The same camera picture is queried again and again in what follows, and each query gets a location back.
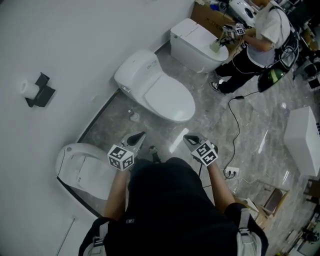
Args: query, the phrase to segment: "toilet paper holder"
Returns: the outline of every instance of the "toilet paper holder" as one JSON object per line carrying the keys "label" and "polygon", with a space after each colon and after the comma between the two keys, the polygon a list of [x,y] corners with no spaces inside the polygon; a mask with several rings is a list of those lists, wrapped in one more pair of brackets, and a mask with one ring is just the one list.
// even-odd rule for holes
{"label": "toilet paper holder", "polygon": [[35,85],[39,86],[39,92],[34,99],[25,98],[28,106],[32,108],[34,105],[38,107],[45,107],[52,95],[55,93],[55,89],[47,86],[50,77],[41,72],[38,80],[35,82]]}

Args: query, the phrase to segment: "toilet paper roll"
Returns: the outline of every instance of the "toilet paper roll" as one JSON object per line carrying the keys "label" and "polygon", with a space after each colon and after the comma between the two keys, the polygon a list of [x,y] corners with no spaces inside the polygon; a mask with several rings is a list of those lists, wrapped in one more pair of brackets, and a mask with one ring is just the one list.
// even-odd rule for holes
{"label": "toilet paper roll", "polygon": [[25,98],[33,100],[37,96],[39,90],[40,88],[38,85],[28,81],[23,81],[20,88],[20,94]]}

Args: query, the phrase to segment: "gray marble tile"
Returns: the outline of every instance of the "gray marble tile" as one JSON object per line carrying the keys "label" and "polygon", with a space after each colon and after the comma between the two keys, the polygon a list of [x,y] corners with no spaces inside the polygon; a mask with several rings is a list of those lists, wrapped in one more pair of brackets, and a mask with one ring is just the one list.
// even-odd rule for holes
{"label": "gray marble tile", "polygon": [[[209,87],[209,82],[215,78],[214,73],[197,74],[187,69],[170,56],[170,45],[163,48],[157,56],[162,69],[183,83],[192,94],[196,106],[193,118],[185,123],[164,120],[119,93],[83,142],[107,152],[127,133],[145,131],[147,137],[139,158],[151,160],[149,147],[156,146],[163,162],[171,157],[182,158],[198,173],[200,164],[192,158],[187,146],[178,138],[181,133],[200,132],[218,146],[217,163],[221,169],[224,168],[233,155],[233,139],[238,132],[228,102],[235,96],[256,92],[258,77],[252,78],[235,93],[223,95]],[[266,230],[270,243],[268,256],[291,246],[285,241],[287,235],[293,229],[300,230],[315,207],[306,201],[303,194],[308,177],[300,175],[284,145],[283,136],[291,110],[311,106],[319,120],[319,100],[320,92],[310,92],[299,77],[293,82],[290,72],[264,93],[255,93],[244,100],[232,100],[230,103],[241,133],[235,141],[236,153],[229,166],[239,168],[239,177],[247,181],[227,180],[230,190],[239,197],[250,198],[261,205],[264,205],[271,192],[257,180],[290,190],[282,208]],[[139,114],[139,121],[130,120],[129,110]],[[204,167],[200,179],[203,186],[210,184]],[[211,187],[204,190],[213,201]],[[103,200],[83,191],[77,190],[76,193],[99,213],[103,213]]]}

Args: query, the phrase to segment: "toilet lid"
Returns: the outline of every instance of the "toilet lid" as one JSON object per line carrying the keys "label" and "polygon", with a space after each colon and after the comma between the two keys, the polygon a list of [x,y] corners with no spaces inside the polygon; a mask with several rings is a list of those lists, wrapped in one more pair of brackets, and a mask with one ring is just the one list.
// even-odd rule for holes
{"label": "toilet lid", "polygon": [[163,74],[144,95],[147,103],[160,116],[185,122],[195,113],[195,101],[188,89],[176,79]]}
{"label": "toilet lid", "polygon": [[184,19],[171,29],[171,33],[212,60],[224,62],[229,57],[228,49],[225,46],[221,47],[218,52],[210,49],[210,45],[218,38],[192,19]]}
{"label": "toilet lid", "polygon": [[97,158],[87,156],[76,179],[84,191],[107,200],[115,177],[115,170]]}

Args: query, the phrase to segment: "smart toilet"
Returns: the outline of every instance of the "smart toilet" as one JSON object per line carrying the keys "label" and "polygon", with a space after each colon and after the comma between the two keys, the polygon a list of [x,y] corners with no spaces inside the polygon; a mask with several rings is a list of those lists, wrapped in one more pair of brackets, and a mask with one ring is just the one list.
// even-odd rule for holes
{"label": "smart toilet", "polygon": [[124,94],[159,117],[181,123],[195,113],[191,93],[163,72],[151,51],[135,52],[119,67],[114,79]]}
{"label": "smart toilet", "polygon": [[218,52],[210,49],[210,45],[216,40],[215,35],[186,18],[171,29],[171,56],[194,72],[211,72],[229,57],[225,46]]}
{"label": "smart toilet", "polygon": [[57,157],[57,177],[65,184],[107,200],[116,169],[103,150],[85,143],[63,147]]}

